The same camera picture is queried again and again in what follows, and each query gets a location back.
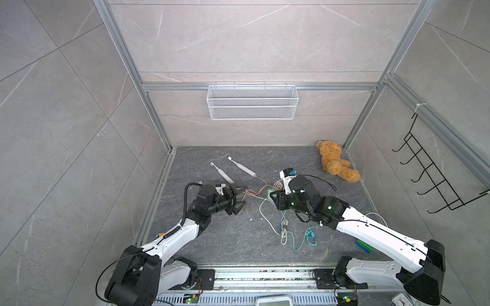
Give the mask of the white electric toothbrush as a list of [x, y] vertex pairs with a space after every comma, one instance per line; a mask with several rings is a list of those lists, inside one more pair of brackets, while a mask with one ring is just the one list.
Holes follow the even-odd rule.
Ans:
[[221, 168], [217, 167], [213, 162], [210, 162], [210, 165], [216, 169], [216, 171], [229, 183], [235, 184], [234, 180], [229, 177]]
[[228, 160], [231, 161], [233, 164], [235, 164], [237, 168], [239, 168], [242, 171], [246, 172], [248, 175], [250, 175], [252, 177], [256, 177], [256, 173], [254, 171], [252, 171], [248, 167], [245, 167], [243, 164], [234, 161], [231, 156], [228, 157]]

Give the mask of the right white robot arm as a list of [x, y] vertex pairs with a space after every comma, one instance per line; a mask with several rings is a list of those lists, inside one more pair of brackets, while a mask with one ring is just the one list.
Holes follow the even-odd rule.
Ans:
[[270, 194], [278, 210], [304, 214], [307, 222], [355, 237], [390, 258], [363, 261], [341, 257], [332, 274], [339, 287], [354, 289], [377, 284], [401, 288], [428, 305], [440, 305], [445, 299], [442, 295], [445, 248], [440, 242], [410, 238], [370, 219], [337, 197], [322, 196], [310, 179], [291, 168], [281, 171], [279, 177], [283, 188]]

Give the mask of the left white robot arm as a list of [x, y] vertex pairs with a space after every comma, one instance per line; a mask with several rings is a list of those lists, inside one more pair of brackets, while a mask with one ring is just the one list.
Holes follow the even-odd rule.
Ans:
[[237, 198], [246, 191], [233, 184], [197, 184], [199, 192], [188, 200], [185, 187], [180, 222], [154, 241], [143, 246], [127, 247], [120, 259], [112, 263], [114, 271], [103, 295], [98, 299], [114, 305], [153, 305], [158, 295], [175, 286], [193, 287], [197, 281], [197, 264], [176, 257], [186, 244], [201, 235], [213, 214], [225, 211], [237, 215], [246, 205]]

